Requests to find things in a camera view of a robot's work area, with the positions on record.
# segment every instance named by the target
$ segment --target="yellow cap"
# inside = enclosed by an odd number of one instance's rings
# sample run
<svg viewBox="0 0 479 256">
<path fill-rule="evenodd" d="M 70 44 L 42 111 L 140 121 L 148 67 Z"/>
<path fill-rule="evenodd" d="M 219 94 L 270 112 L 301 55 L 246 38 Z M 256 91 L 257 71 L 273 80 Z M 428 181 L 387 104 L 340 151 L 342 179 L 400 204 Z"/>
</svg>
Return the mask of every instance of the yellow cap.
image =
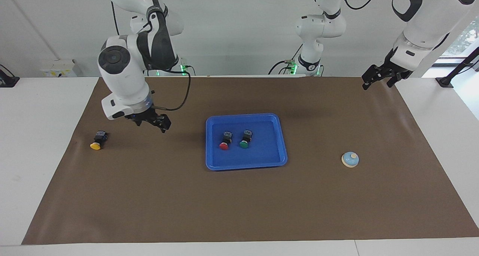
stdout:
<svg viewBox="0 0 479 256">
<path fill-rule="evenodd" d="M 92 149 L 94 149 L 94 150 L 100 150 L 100 149 L 101 149 L 100 144 L 97 143 L 97 142 L 91 143 L 91 144 L 90 144 L 90 147 L 91 147 Z"/>
</svg>

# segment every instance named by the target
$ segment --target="red cap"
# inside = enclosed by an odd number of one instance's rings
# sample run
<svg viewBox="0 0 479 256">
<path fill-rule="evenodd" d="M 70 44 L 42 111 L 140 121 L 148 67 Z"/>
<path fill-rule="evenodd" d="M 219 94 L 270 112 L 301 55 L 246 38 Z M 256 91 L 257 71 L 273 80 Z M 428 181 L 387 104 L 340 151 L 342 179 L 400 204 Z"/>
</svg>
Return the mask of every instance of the red cap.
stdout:
<svg viewBox="0 0 479 256">
<path fill-rule="evenodd" d="M 222 150 L 228 150 L 229 149 L 228 144 L 226 144 L 224 142 L 219 144 L 219 148 L 221 148 Z"/>
</svg>

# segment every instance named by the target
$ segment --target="light blue round object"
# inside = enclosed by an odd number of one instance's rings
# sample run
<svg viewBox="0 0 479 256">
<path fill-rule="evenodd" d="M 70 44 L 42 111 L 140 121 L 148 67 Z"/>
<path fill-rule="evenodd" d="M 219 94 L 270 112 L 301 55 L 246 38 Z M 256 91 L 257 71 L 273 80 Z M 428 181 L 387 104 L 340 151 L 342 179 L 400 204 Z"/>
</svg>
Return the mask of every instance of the light blue round object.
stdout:
<svg viewBox="0 0 479 256">
<path fill-rule="evenodd" d="M 346 152 L 341 157 L 342 163 L 349 168 L 353 168 L 359 164 L 359 156 L 354 152 Z"/>
</svg>

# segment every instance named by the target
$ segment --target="brown tablecloth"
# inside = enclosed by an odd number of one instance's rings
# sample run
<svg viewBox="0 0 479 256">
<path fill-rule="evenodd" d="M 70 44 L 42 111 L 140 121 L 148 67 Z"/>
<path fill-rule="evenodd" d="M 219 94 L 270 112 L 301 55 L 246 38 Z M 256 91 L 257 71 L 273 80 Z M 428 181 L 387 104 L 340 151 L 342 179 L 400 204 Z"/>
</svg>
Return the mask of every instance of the brown tablecloth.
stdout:
<svg viewBox="0 0 479 256">
<path fill-rule="evenodd" d="M 155 103 L 186 79 L 149 78 Z M 222 242 L 479 236 L 399 92 L 359 78 L 193 79 L 166 134 L 108 121 L 100 79 L 23 244 Z M 212 172 L 209 116 L 275 113 L 289 162 Z M 89 144 L 110 133 L 100 151 Z M 357 152 L 360 164 L 342 165 Z"/>
</svg>

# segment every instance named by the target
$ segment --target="bottle with red cap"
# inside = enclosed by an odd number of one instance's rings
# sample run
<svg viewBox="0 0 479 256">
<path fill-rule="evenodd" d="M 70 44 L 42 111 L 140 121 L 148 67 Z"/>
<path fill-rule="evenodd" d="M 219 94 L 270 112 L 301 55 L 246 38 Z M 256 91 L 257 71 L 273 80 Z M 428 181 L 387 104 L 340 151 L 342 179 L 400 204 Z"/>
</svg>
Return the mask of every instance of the bottle with red cap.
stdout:
<svg viewBox="0 0 479 256">
<path fill-rule="evenodd" d="M 219 148 L 222 150 L 228 150 L 231 142 L 233 142 L 233 134 L 229 131 L 225 131 L 223 133 L 223 141 L 219 144 Z"/>
</svg>

